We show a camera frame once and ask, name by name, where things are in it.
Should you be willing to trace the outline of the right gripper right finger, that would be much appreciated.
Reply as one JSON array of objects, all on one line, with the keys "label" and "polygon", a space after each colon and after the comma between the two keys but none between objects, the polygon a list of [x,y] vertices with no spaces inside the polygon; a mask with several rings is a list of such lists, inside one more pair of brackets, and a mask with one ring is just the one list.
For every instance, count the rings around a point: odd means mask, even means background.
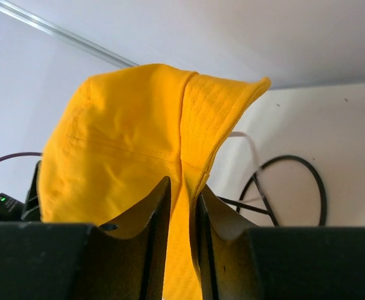
[{"label": "right gripper right finger", "polygon": [[197,199],[197,265],[203,299],[261,299],[248,236],[253,228],[204,187]]}]

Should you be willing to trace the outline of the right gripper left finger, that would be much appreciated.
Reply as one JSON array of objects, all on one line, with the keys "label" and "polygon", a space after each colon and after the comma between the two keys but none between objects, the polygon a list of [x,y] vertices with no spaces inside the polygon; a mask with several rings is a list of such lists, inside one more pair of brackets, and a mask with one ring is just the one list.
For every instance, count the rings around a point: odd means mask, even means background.
[{"label": "right gripper left finger", "polygon": [[72,290],[73,299],[161,299],[171,211],[171,180],[91,230]]}]

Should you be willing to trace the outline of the yellow bucket hat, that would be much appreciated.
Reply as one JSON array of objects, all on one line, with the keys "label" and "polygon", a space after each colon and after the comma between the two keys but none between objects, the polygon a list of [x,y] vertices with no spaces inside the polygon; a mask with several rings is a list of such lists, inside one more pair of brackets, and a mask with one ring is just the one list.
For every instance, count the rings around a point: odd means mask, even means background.
[{"label": "yellow bucket hat", "polygon": [[171,180],[164,299],[201,299],[194,211],[217,151],[270,87],[147,64],[88,78],[49,138],[41,219],[104,224]]}]

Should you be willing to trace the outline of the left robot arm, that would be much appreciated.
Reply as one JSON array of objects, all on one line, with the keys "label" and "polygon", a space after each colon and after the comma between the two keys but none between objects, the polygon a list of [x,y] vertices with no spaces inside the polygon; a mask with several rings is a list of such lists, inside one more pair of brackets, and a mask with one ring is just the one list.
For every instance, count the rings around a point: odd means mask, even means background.
[{"label": "left robot arm", "polygon": [[7,194],[0,193],[0,222],[41,221],[37,186],[40,164],[41,161],[38,161],[36,164],[25,202],[18,201]]}]

